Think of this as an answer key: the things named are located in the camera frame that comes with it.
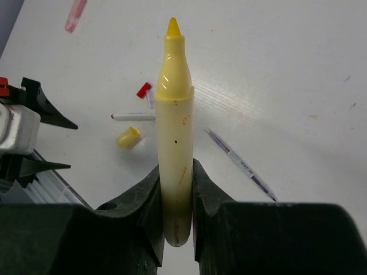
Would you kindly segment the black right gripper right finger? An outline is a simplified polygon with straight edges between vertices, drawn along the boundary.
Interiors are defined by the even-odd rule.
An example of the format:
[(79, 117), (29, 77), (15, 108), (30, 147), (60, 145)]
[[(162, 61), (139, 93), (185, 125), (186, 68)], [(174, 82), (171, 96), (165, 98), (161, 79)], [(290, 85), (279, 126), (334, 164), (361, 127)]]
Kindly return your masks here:
[(201, 274), (366, 273), (366, 247), (341, 206), (237, 202), (198, 161), (193, 233)]

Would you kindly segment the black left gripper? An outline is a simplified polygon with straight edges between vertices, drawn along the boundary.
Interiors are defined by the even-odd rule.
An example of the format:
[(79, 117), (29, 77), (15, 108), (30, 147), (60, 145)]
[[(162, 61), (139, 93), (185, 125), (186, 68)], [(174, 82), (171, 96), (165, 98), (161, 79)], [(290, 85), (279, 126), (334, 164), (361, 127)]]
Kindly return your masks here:
[[(21, 90), (21, 104), (38, 113), (41, 116), (42, 123), (61, 128), (78, 129), (74, 122), (67, 119), (52, 105), (45, 96), (40, 82), (23, 77), (21, 87), (25, 88), (25, 90)], [(36, 175), (41, 172), (69, 168), (71, 168), (69, 164), (47, 162), (23, 156), (17, 181), (19, 183), (31, 183), (36, 179)]]

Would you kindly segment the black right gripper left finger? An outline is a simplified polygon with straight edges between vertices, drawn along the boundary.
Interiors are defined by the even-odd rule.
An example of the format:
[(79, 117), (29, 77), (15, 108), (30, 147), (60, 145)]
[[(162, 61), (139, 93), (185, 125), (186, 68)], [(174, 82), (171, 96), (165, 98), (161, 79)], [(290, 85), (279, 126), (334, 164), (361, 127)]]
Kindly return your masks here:
[(162, 265), (159, 169), (96, 210), (2, 204), (2, 274), (156, 274)]

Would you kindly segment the yellow marker cap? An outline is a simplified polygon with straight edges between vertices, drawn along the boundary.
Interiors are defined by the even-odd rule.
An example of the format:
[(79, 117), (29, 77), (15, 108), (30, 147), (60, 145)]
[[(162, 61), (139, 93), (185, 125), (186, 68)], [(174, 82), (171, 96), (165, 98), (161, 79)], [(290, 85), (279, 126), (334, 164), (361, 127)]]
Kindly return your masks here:
[(133, 148), (140, 142), (140, 135), (139, 129), (129, 127), (116, 138), (116, 143), (120, 148)]

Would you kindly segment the pink highlighter pen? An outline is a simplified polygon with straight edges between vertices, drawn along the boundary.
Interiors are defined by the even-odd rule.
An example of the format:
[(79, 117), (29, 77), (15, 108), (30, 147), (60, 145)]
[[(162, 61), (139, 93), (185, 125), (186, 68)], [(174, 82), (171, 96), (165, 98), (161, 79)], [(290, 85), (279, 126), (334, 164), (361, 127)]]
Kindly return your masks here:
[(87, 0), (74, 0), (73, 1), (73, 5), (71, 7), (67, 21), (65, 23), (65, 30), (68, 33), (72, 33), (75, 30), (86, 4), (87, 4)]

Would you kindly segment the yellow marker pen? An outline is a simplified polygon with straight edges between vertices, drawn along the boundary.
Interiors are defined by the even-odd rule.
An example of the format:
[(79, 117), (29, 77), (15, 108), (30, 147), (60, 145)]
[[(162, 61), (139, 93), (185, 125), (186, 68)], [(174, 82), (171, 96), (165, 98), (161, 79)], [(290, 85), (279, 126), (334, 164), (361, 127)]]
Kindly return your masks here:
[(155, 94), (155, 120), (161, 185), (163, 233), (174, 247), (191, 231), (194, 86), (185, 54), (185, 37), (171, 18)]

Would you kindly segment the purple ballpoint pen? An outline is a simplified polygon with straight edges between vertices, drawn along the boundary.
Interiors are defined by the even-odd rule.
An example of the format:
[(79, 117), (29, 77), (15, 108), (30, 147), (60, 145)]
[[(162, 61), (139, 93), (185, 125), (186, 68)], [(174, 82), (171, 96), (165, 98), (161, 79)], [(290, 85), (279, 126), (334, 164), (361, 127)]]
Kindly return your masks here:
[(208, 135), (213, 141), (230, 157), (230, 159), (242, 170), (246, 176), (254, 182), (254, 184), (272, 201), (278, 202), (275, 193), (270, 189), (268, 184), (249, 166), (249, 164), (237, 154), (228, 143), (218, 136), (214, 131), (209, 128), (205, 129)]

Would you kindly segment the white pen with red tip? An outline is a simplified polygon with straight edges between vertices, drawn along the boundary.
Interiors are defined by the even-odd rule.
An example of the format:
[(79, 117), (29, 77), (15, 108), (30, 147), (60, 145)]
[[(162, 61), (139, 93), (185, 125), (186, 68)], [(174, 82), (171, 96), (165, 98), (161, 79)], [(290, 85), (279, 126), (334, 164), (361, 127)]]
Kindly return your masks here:
[(155, 115), (147, 112), (113, 113), (111, 118), (117, 121), (152, 121), (155, 120)]

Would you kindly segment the red pen cap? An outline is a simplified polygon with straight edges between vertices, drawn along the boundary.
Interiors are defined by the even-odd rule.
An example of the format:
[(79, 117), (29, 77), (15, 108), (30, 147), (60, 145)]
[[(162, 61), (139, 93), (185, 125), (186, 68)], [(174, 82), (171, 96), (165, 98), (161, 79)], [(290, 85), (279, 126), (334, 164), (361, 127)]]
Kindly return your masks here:
[(146, 99), (148, 107), (154, 109), (154, 91), (153, 86), (149, 82), (143, 84), (136, 93), (136, 96), (140, 99)]

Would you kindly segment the aluminium rail frame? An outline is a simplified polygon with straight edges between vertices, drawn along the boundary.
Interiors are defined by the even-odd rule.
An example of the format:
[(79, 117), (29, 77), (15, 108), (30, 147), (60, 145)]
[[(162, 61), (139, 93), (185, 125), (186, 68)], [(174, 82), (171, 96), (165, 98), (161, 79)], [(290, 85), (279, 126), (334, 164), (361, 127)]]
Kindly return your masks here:
[(17, 181), (21, 187), (15, 199), (16, 203), (71, 203), (91, 209), (91, 206), (54, 169), (39, 172), (34, 175), (28, 175), (28, 178), (32, 178), (33, 181), (29, 180), (26, 187), (21, 186), (20, 183), (20, 181), (25, 183), (25, 179), (21, 180), (21, 178), (19, 178), (19, 181)]

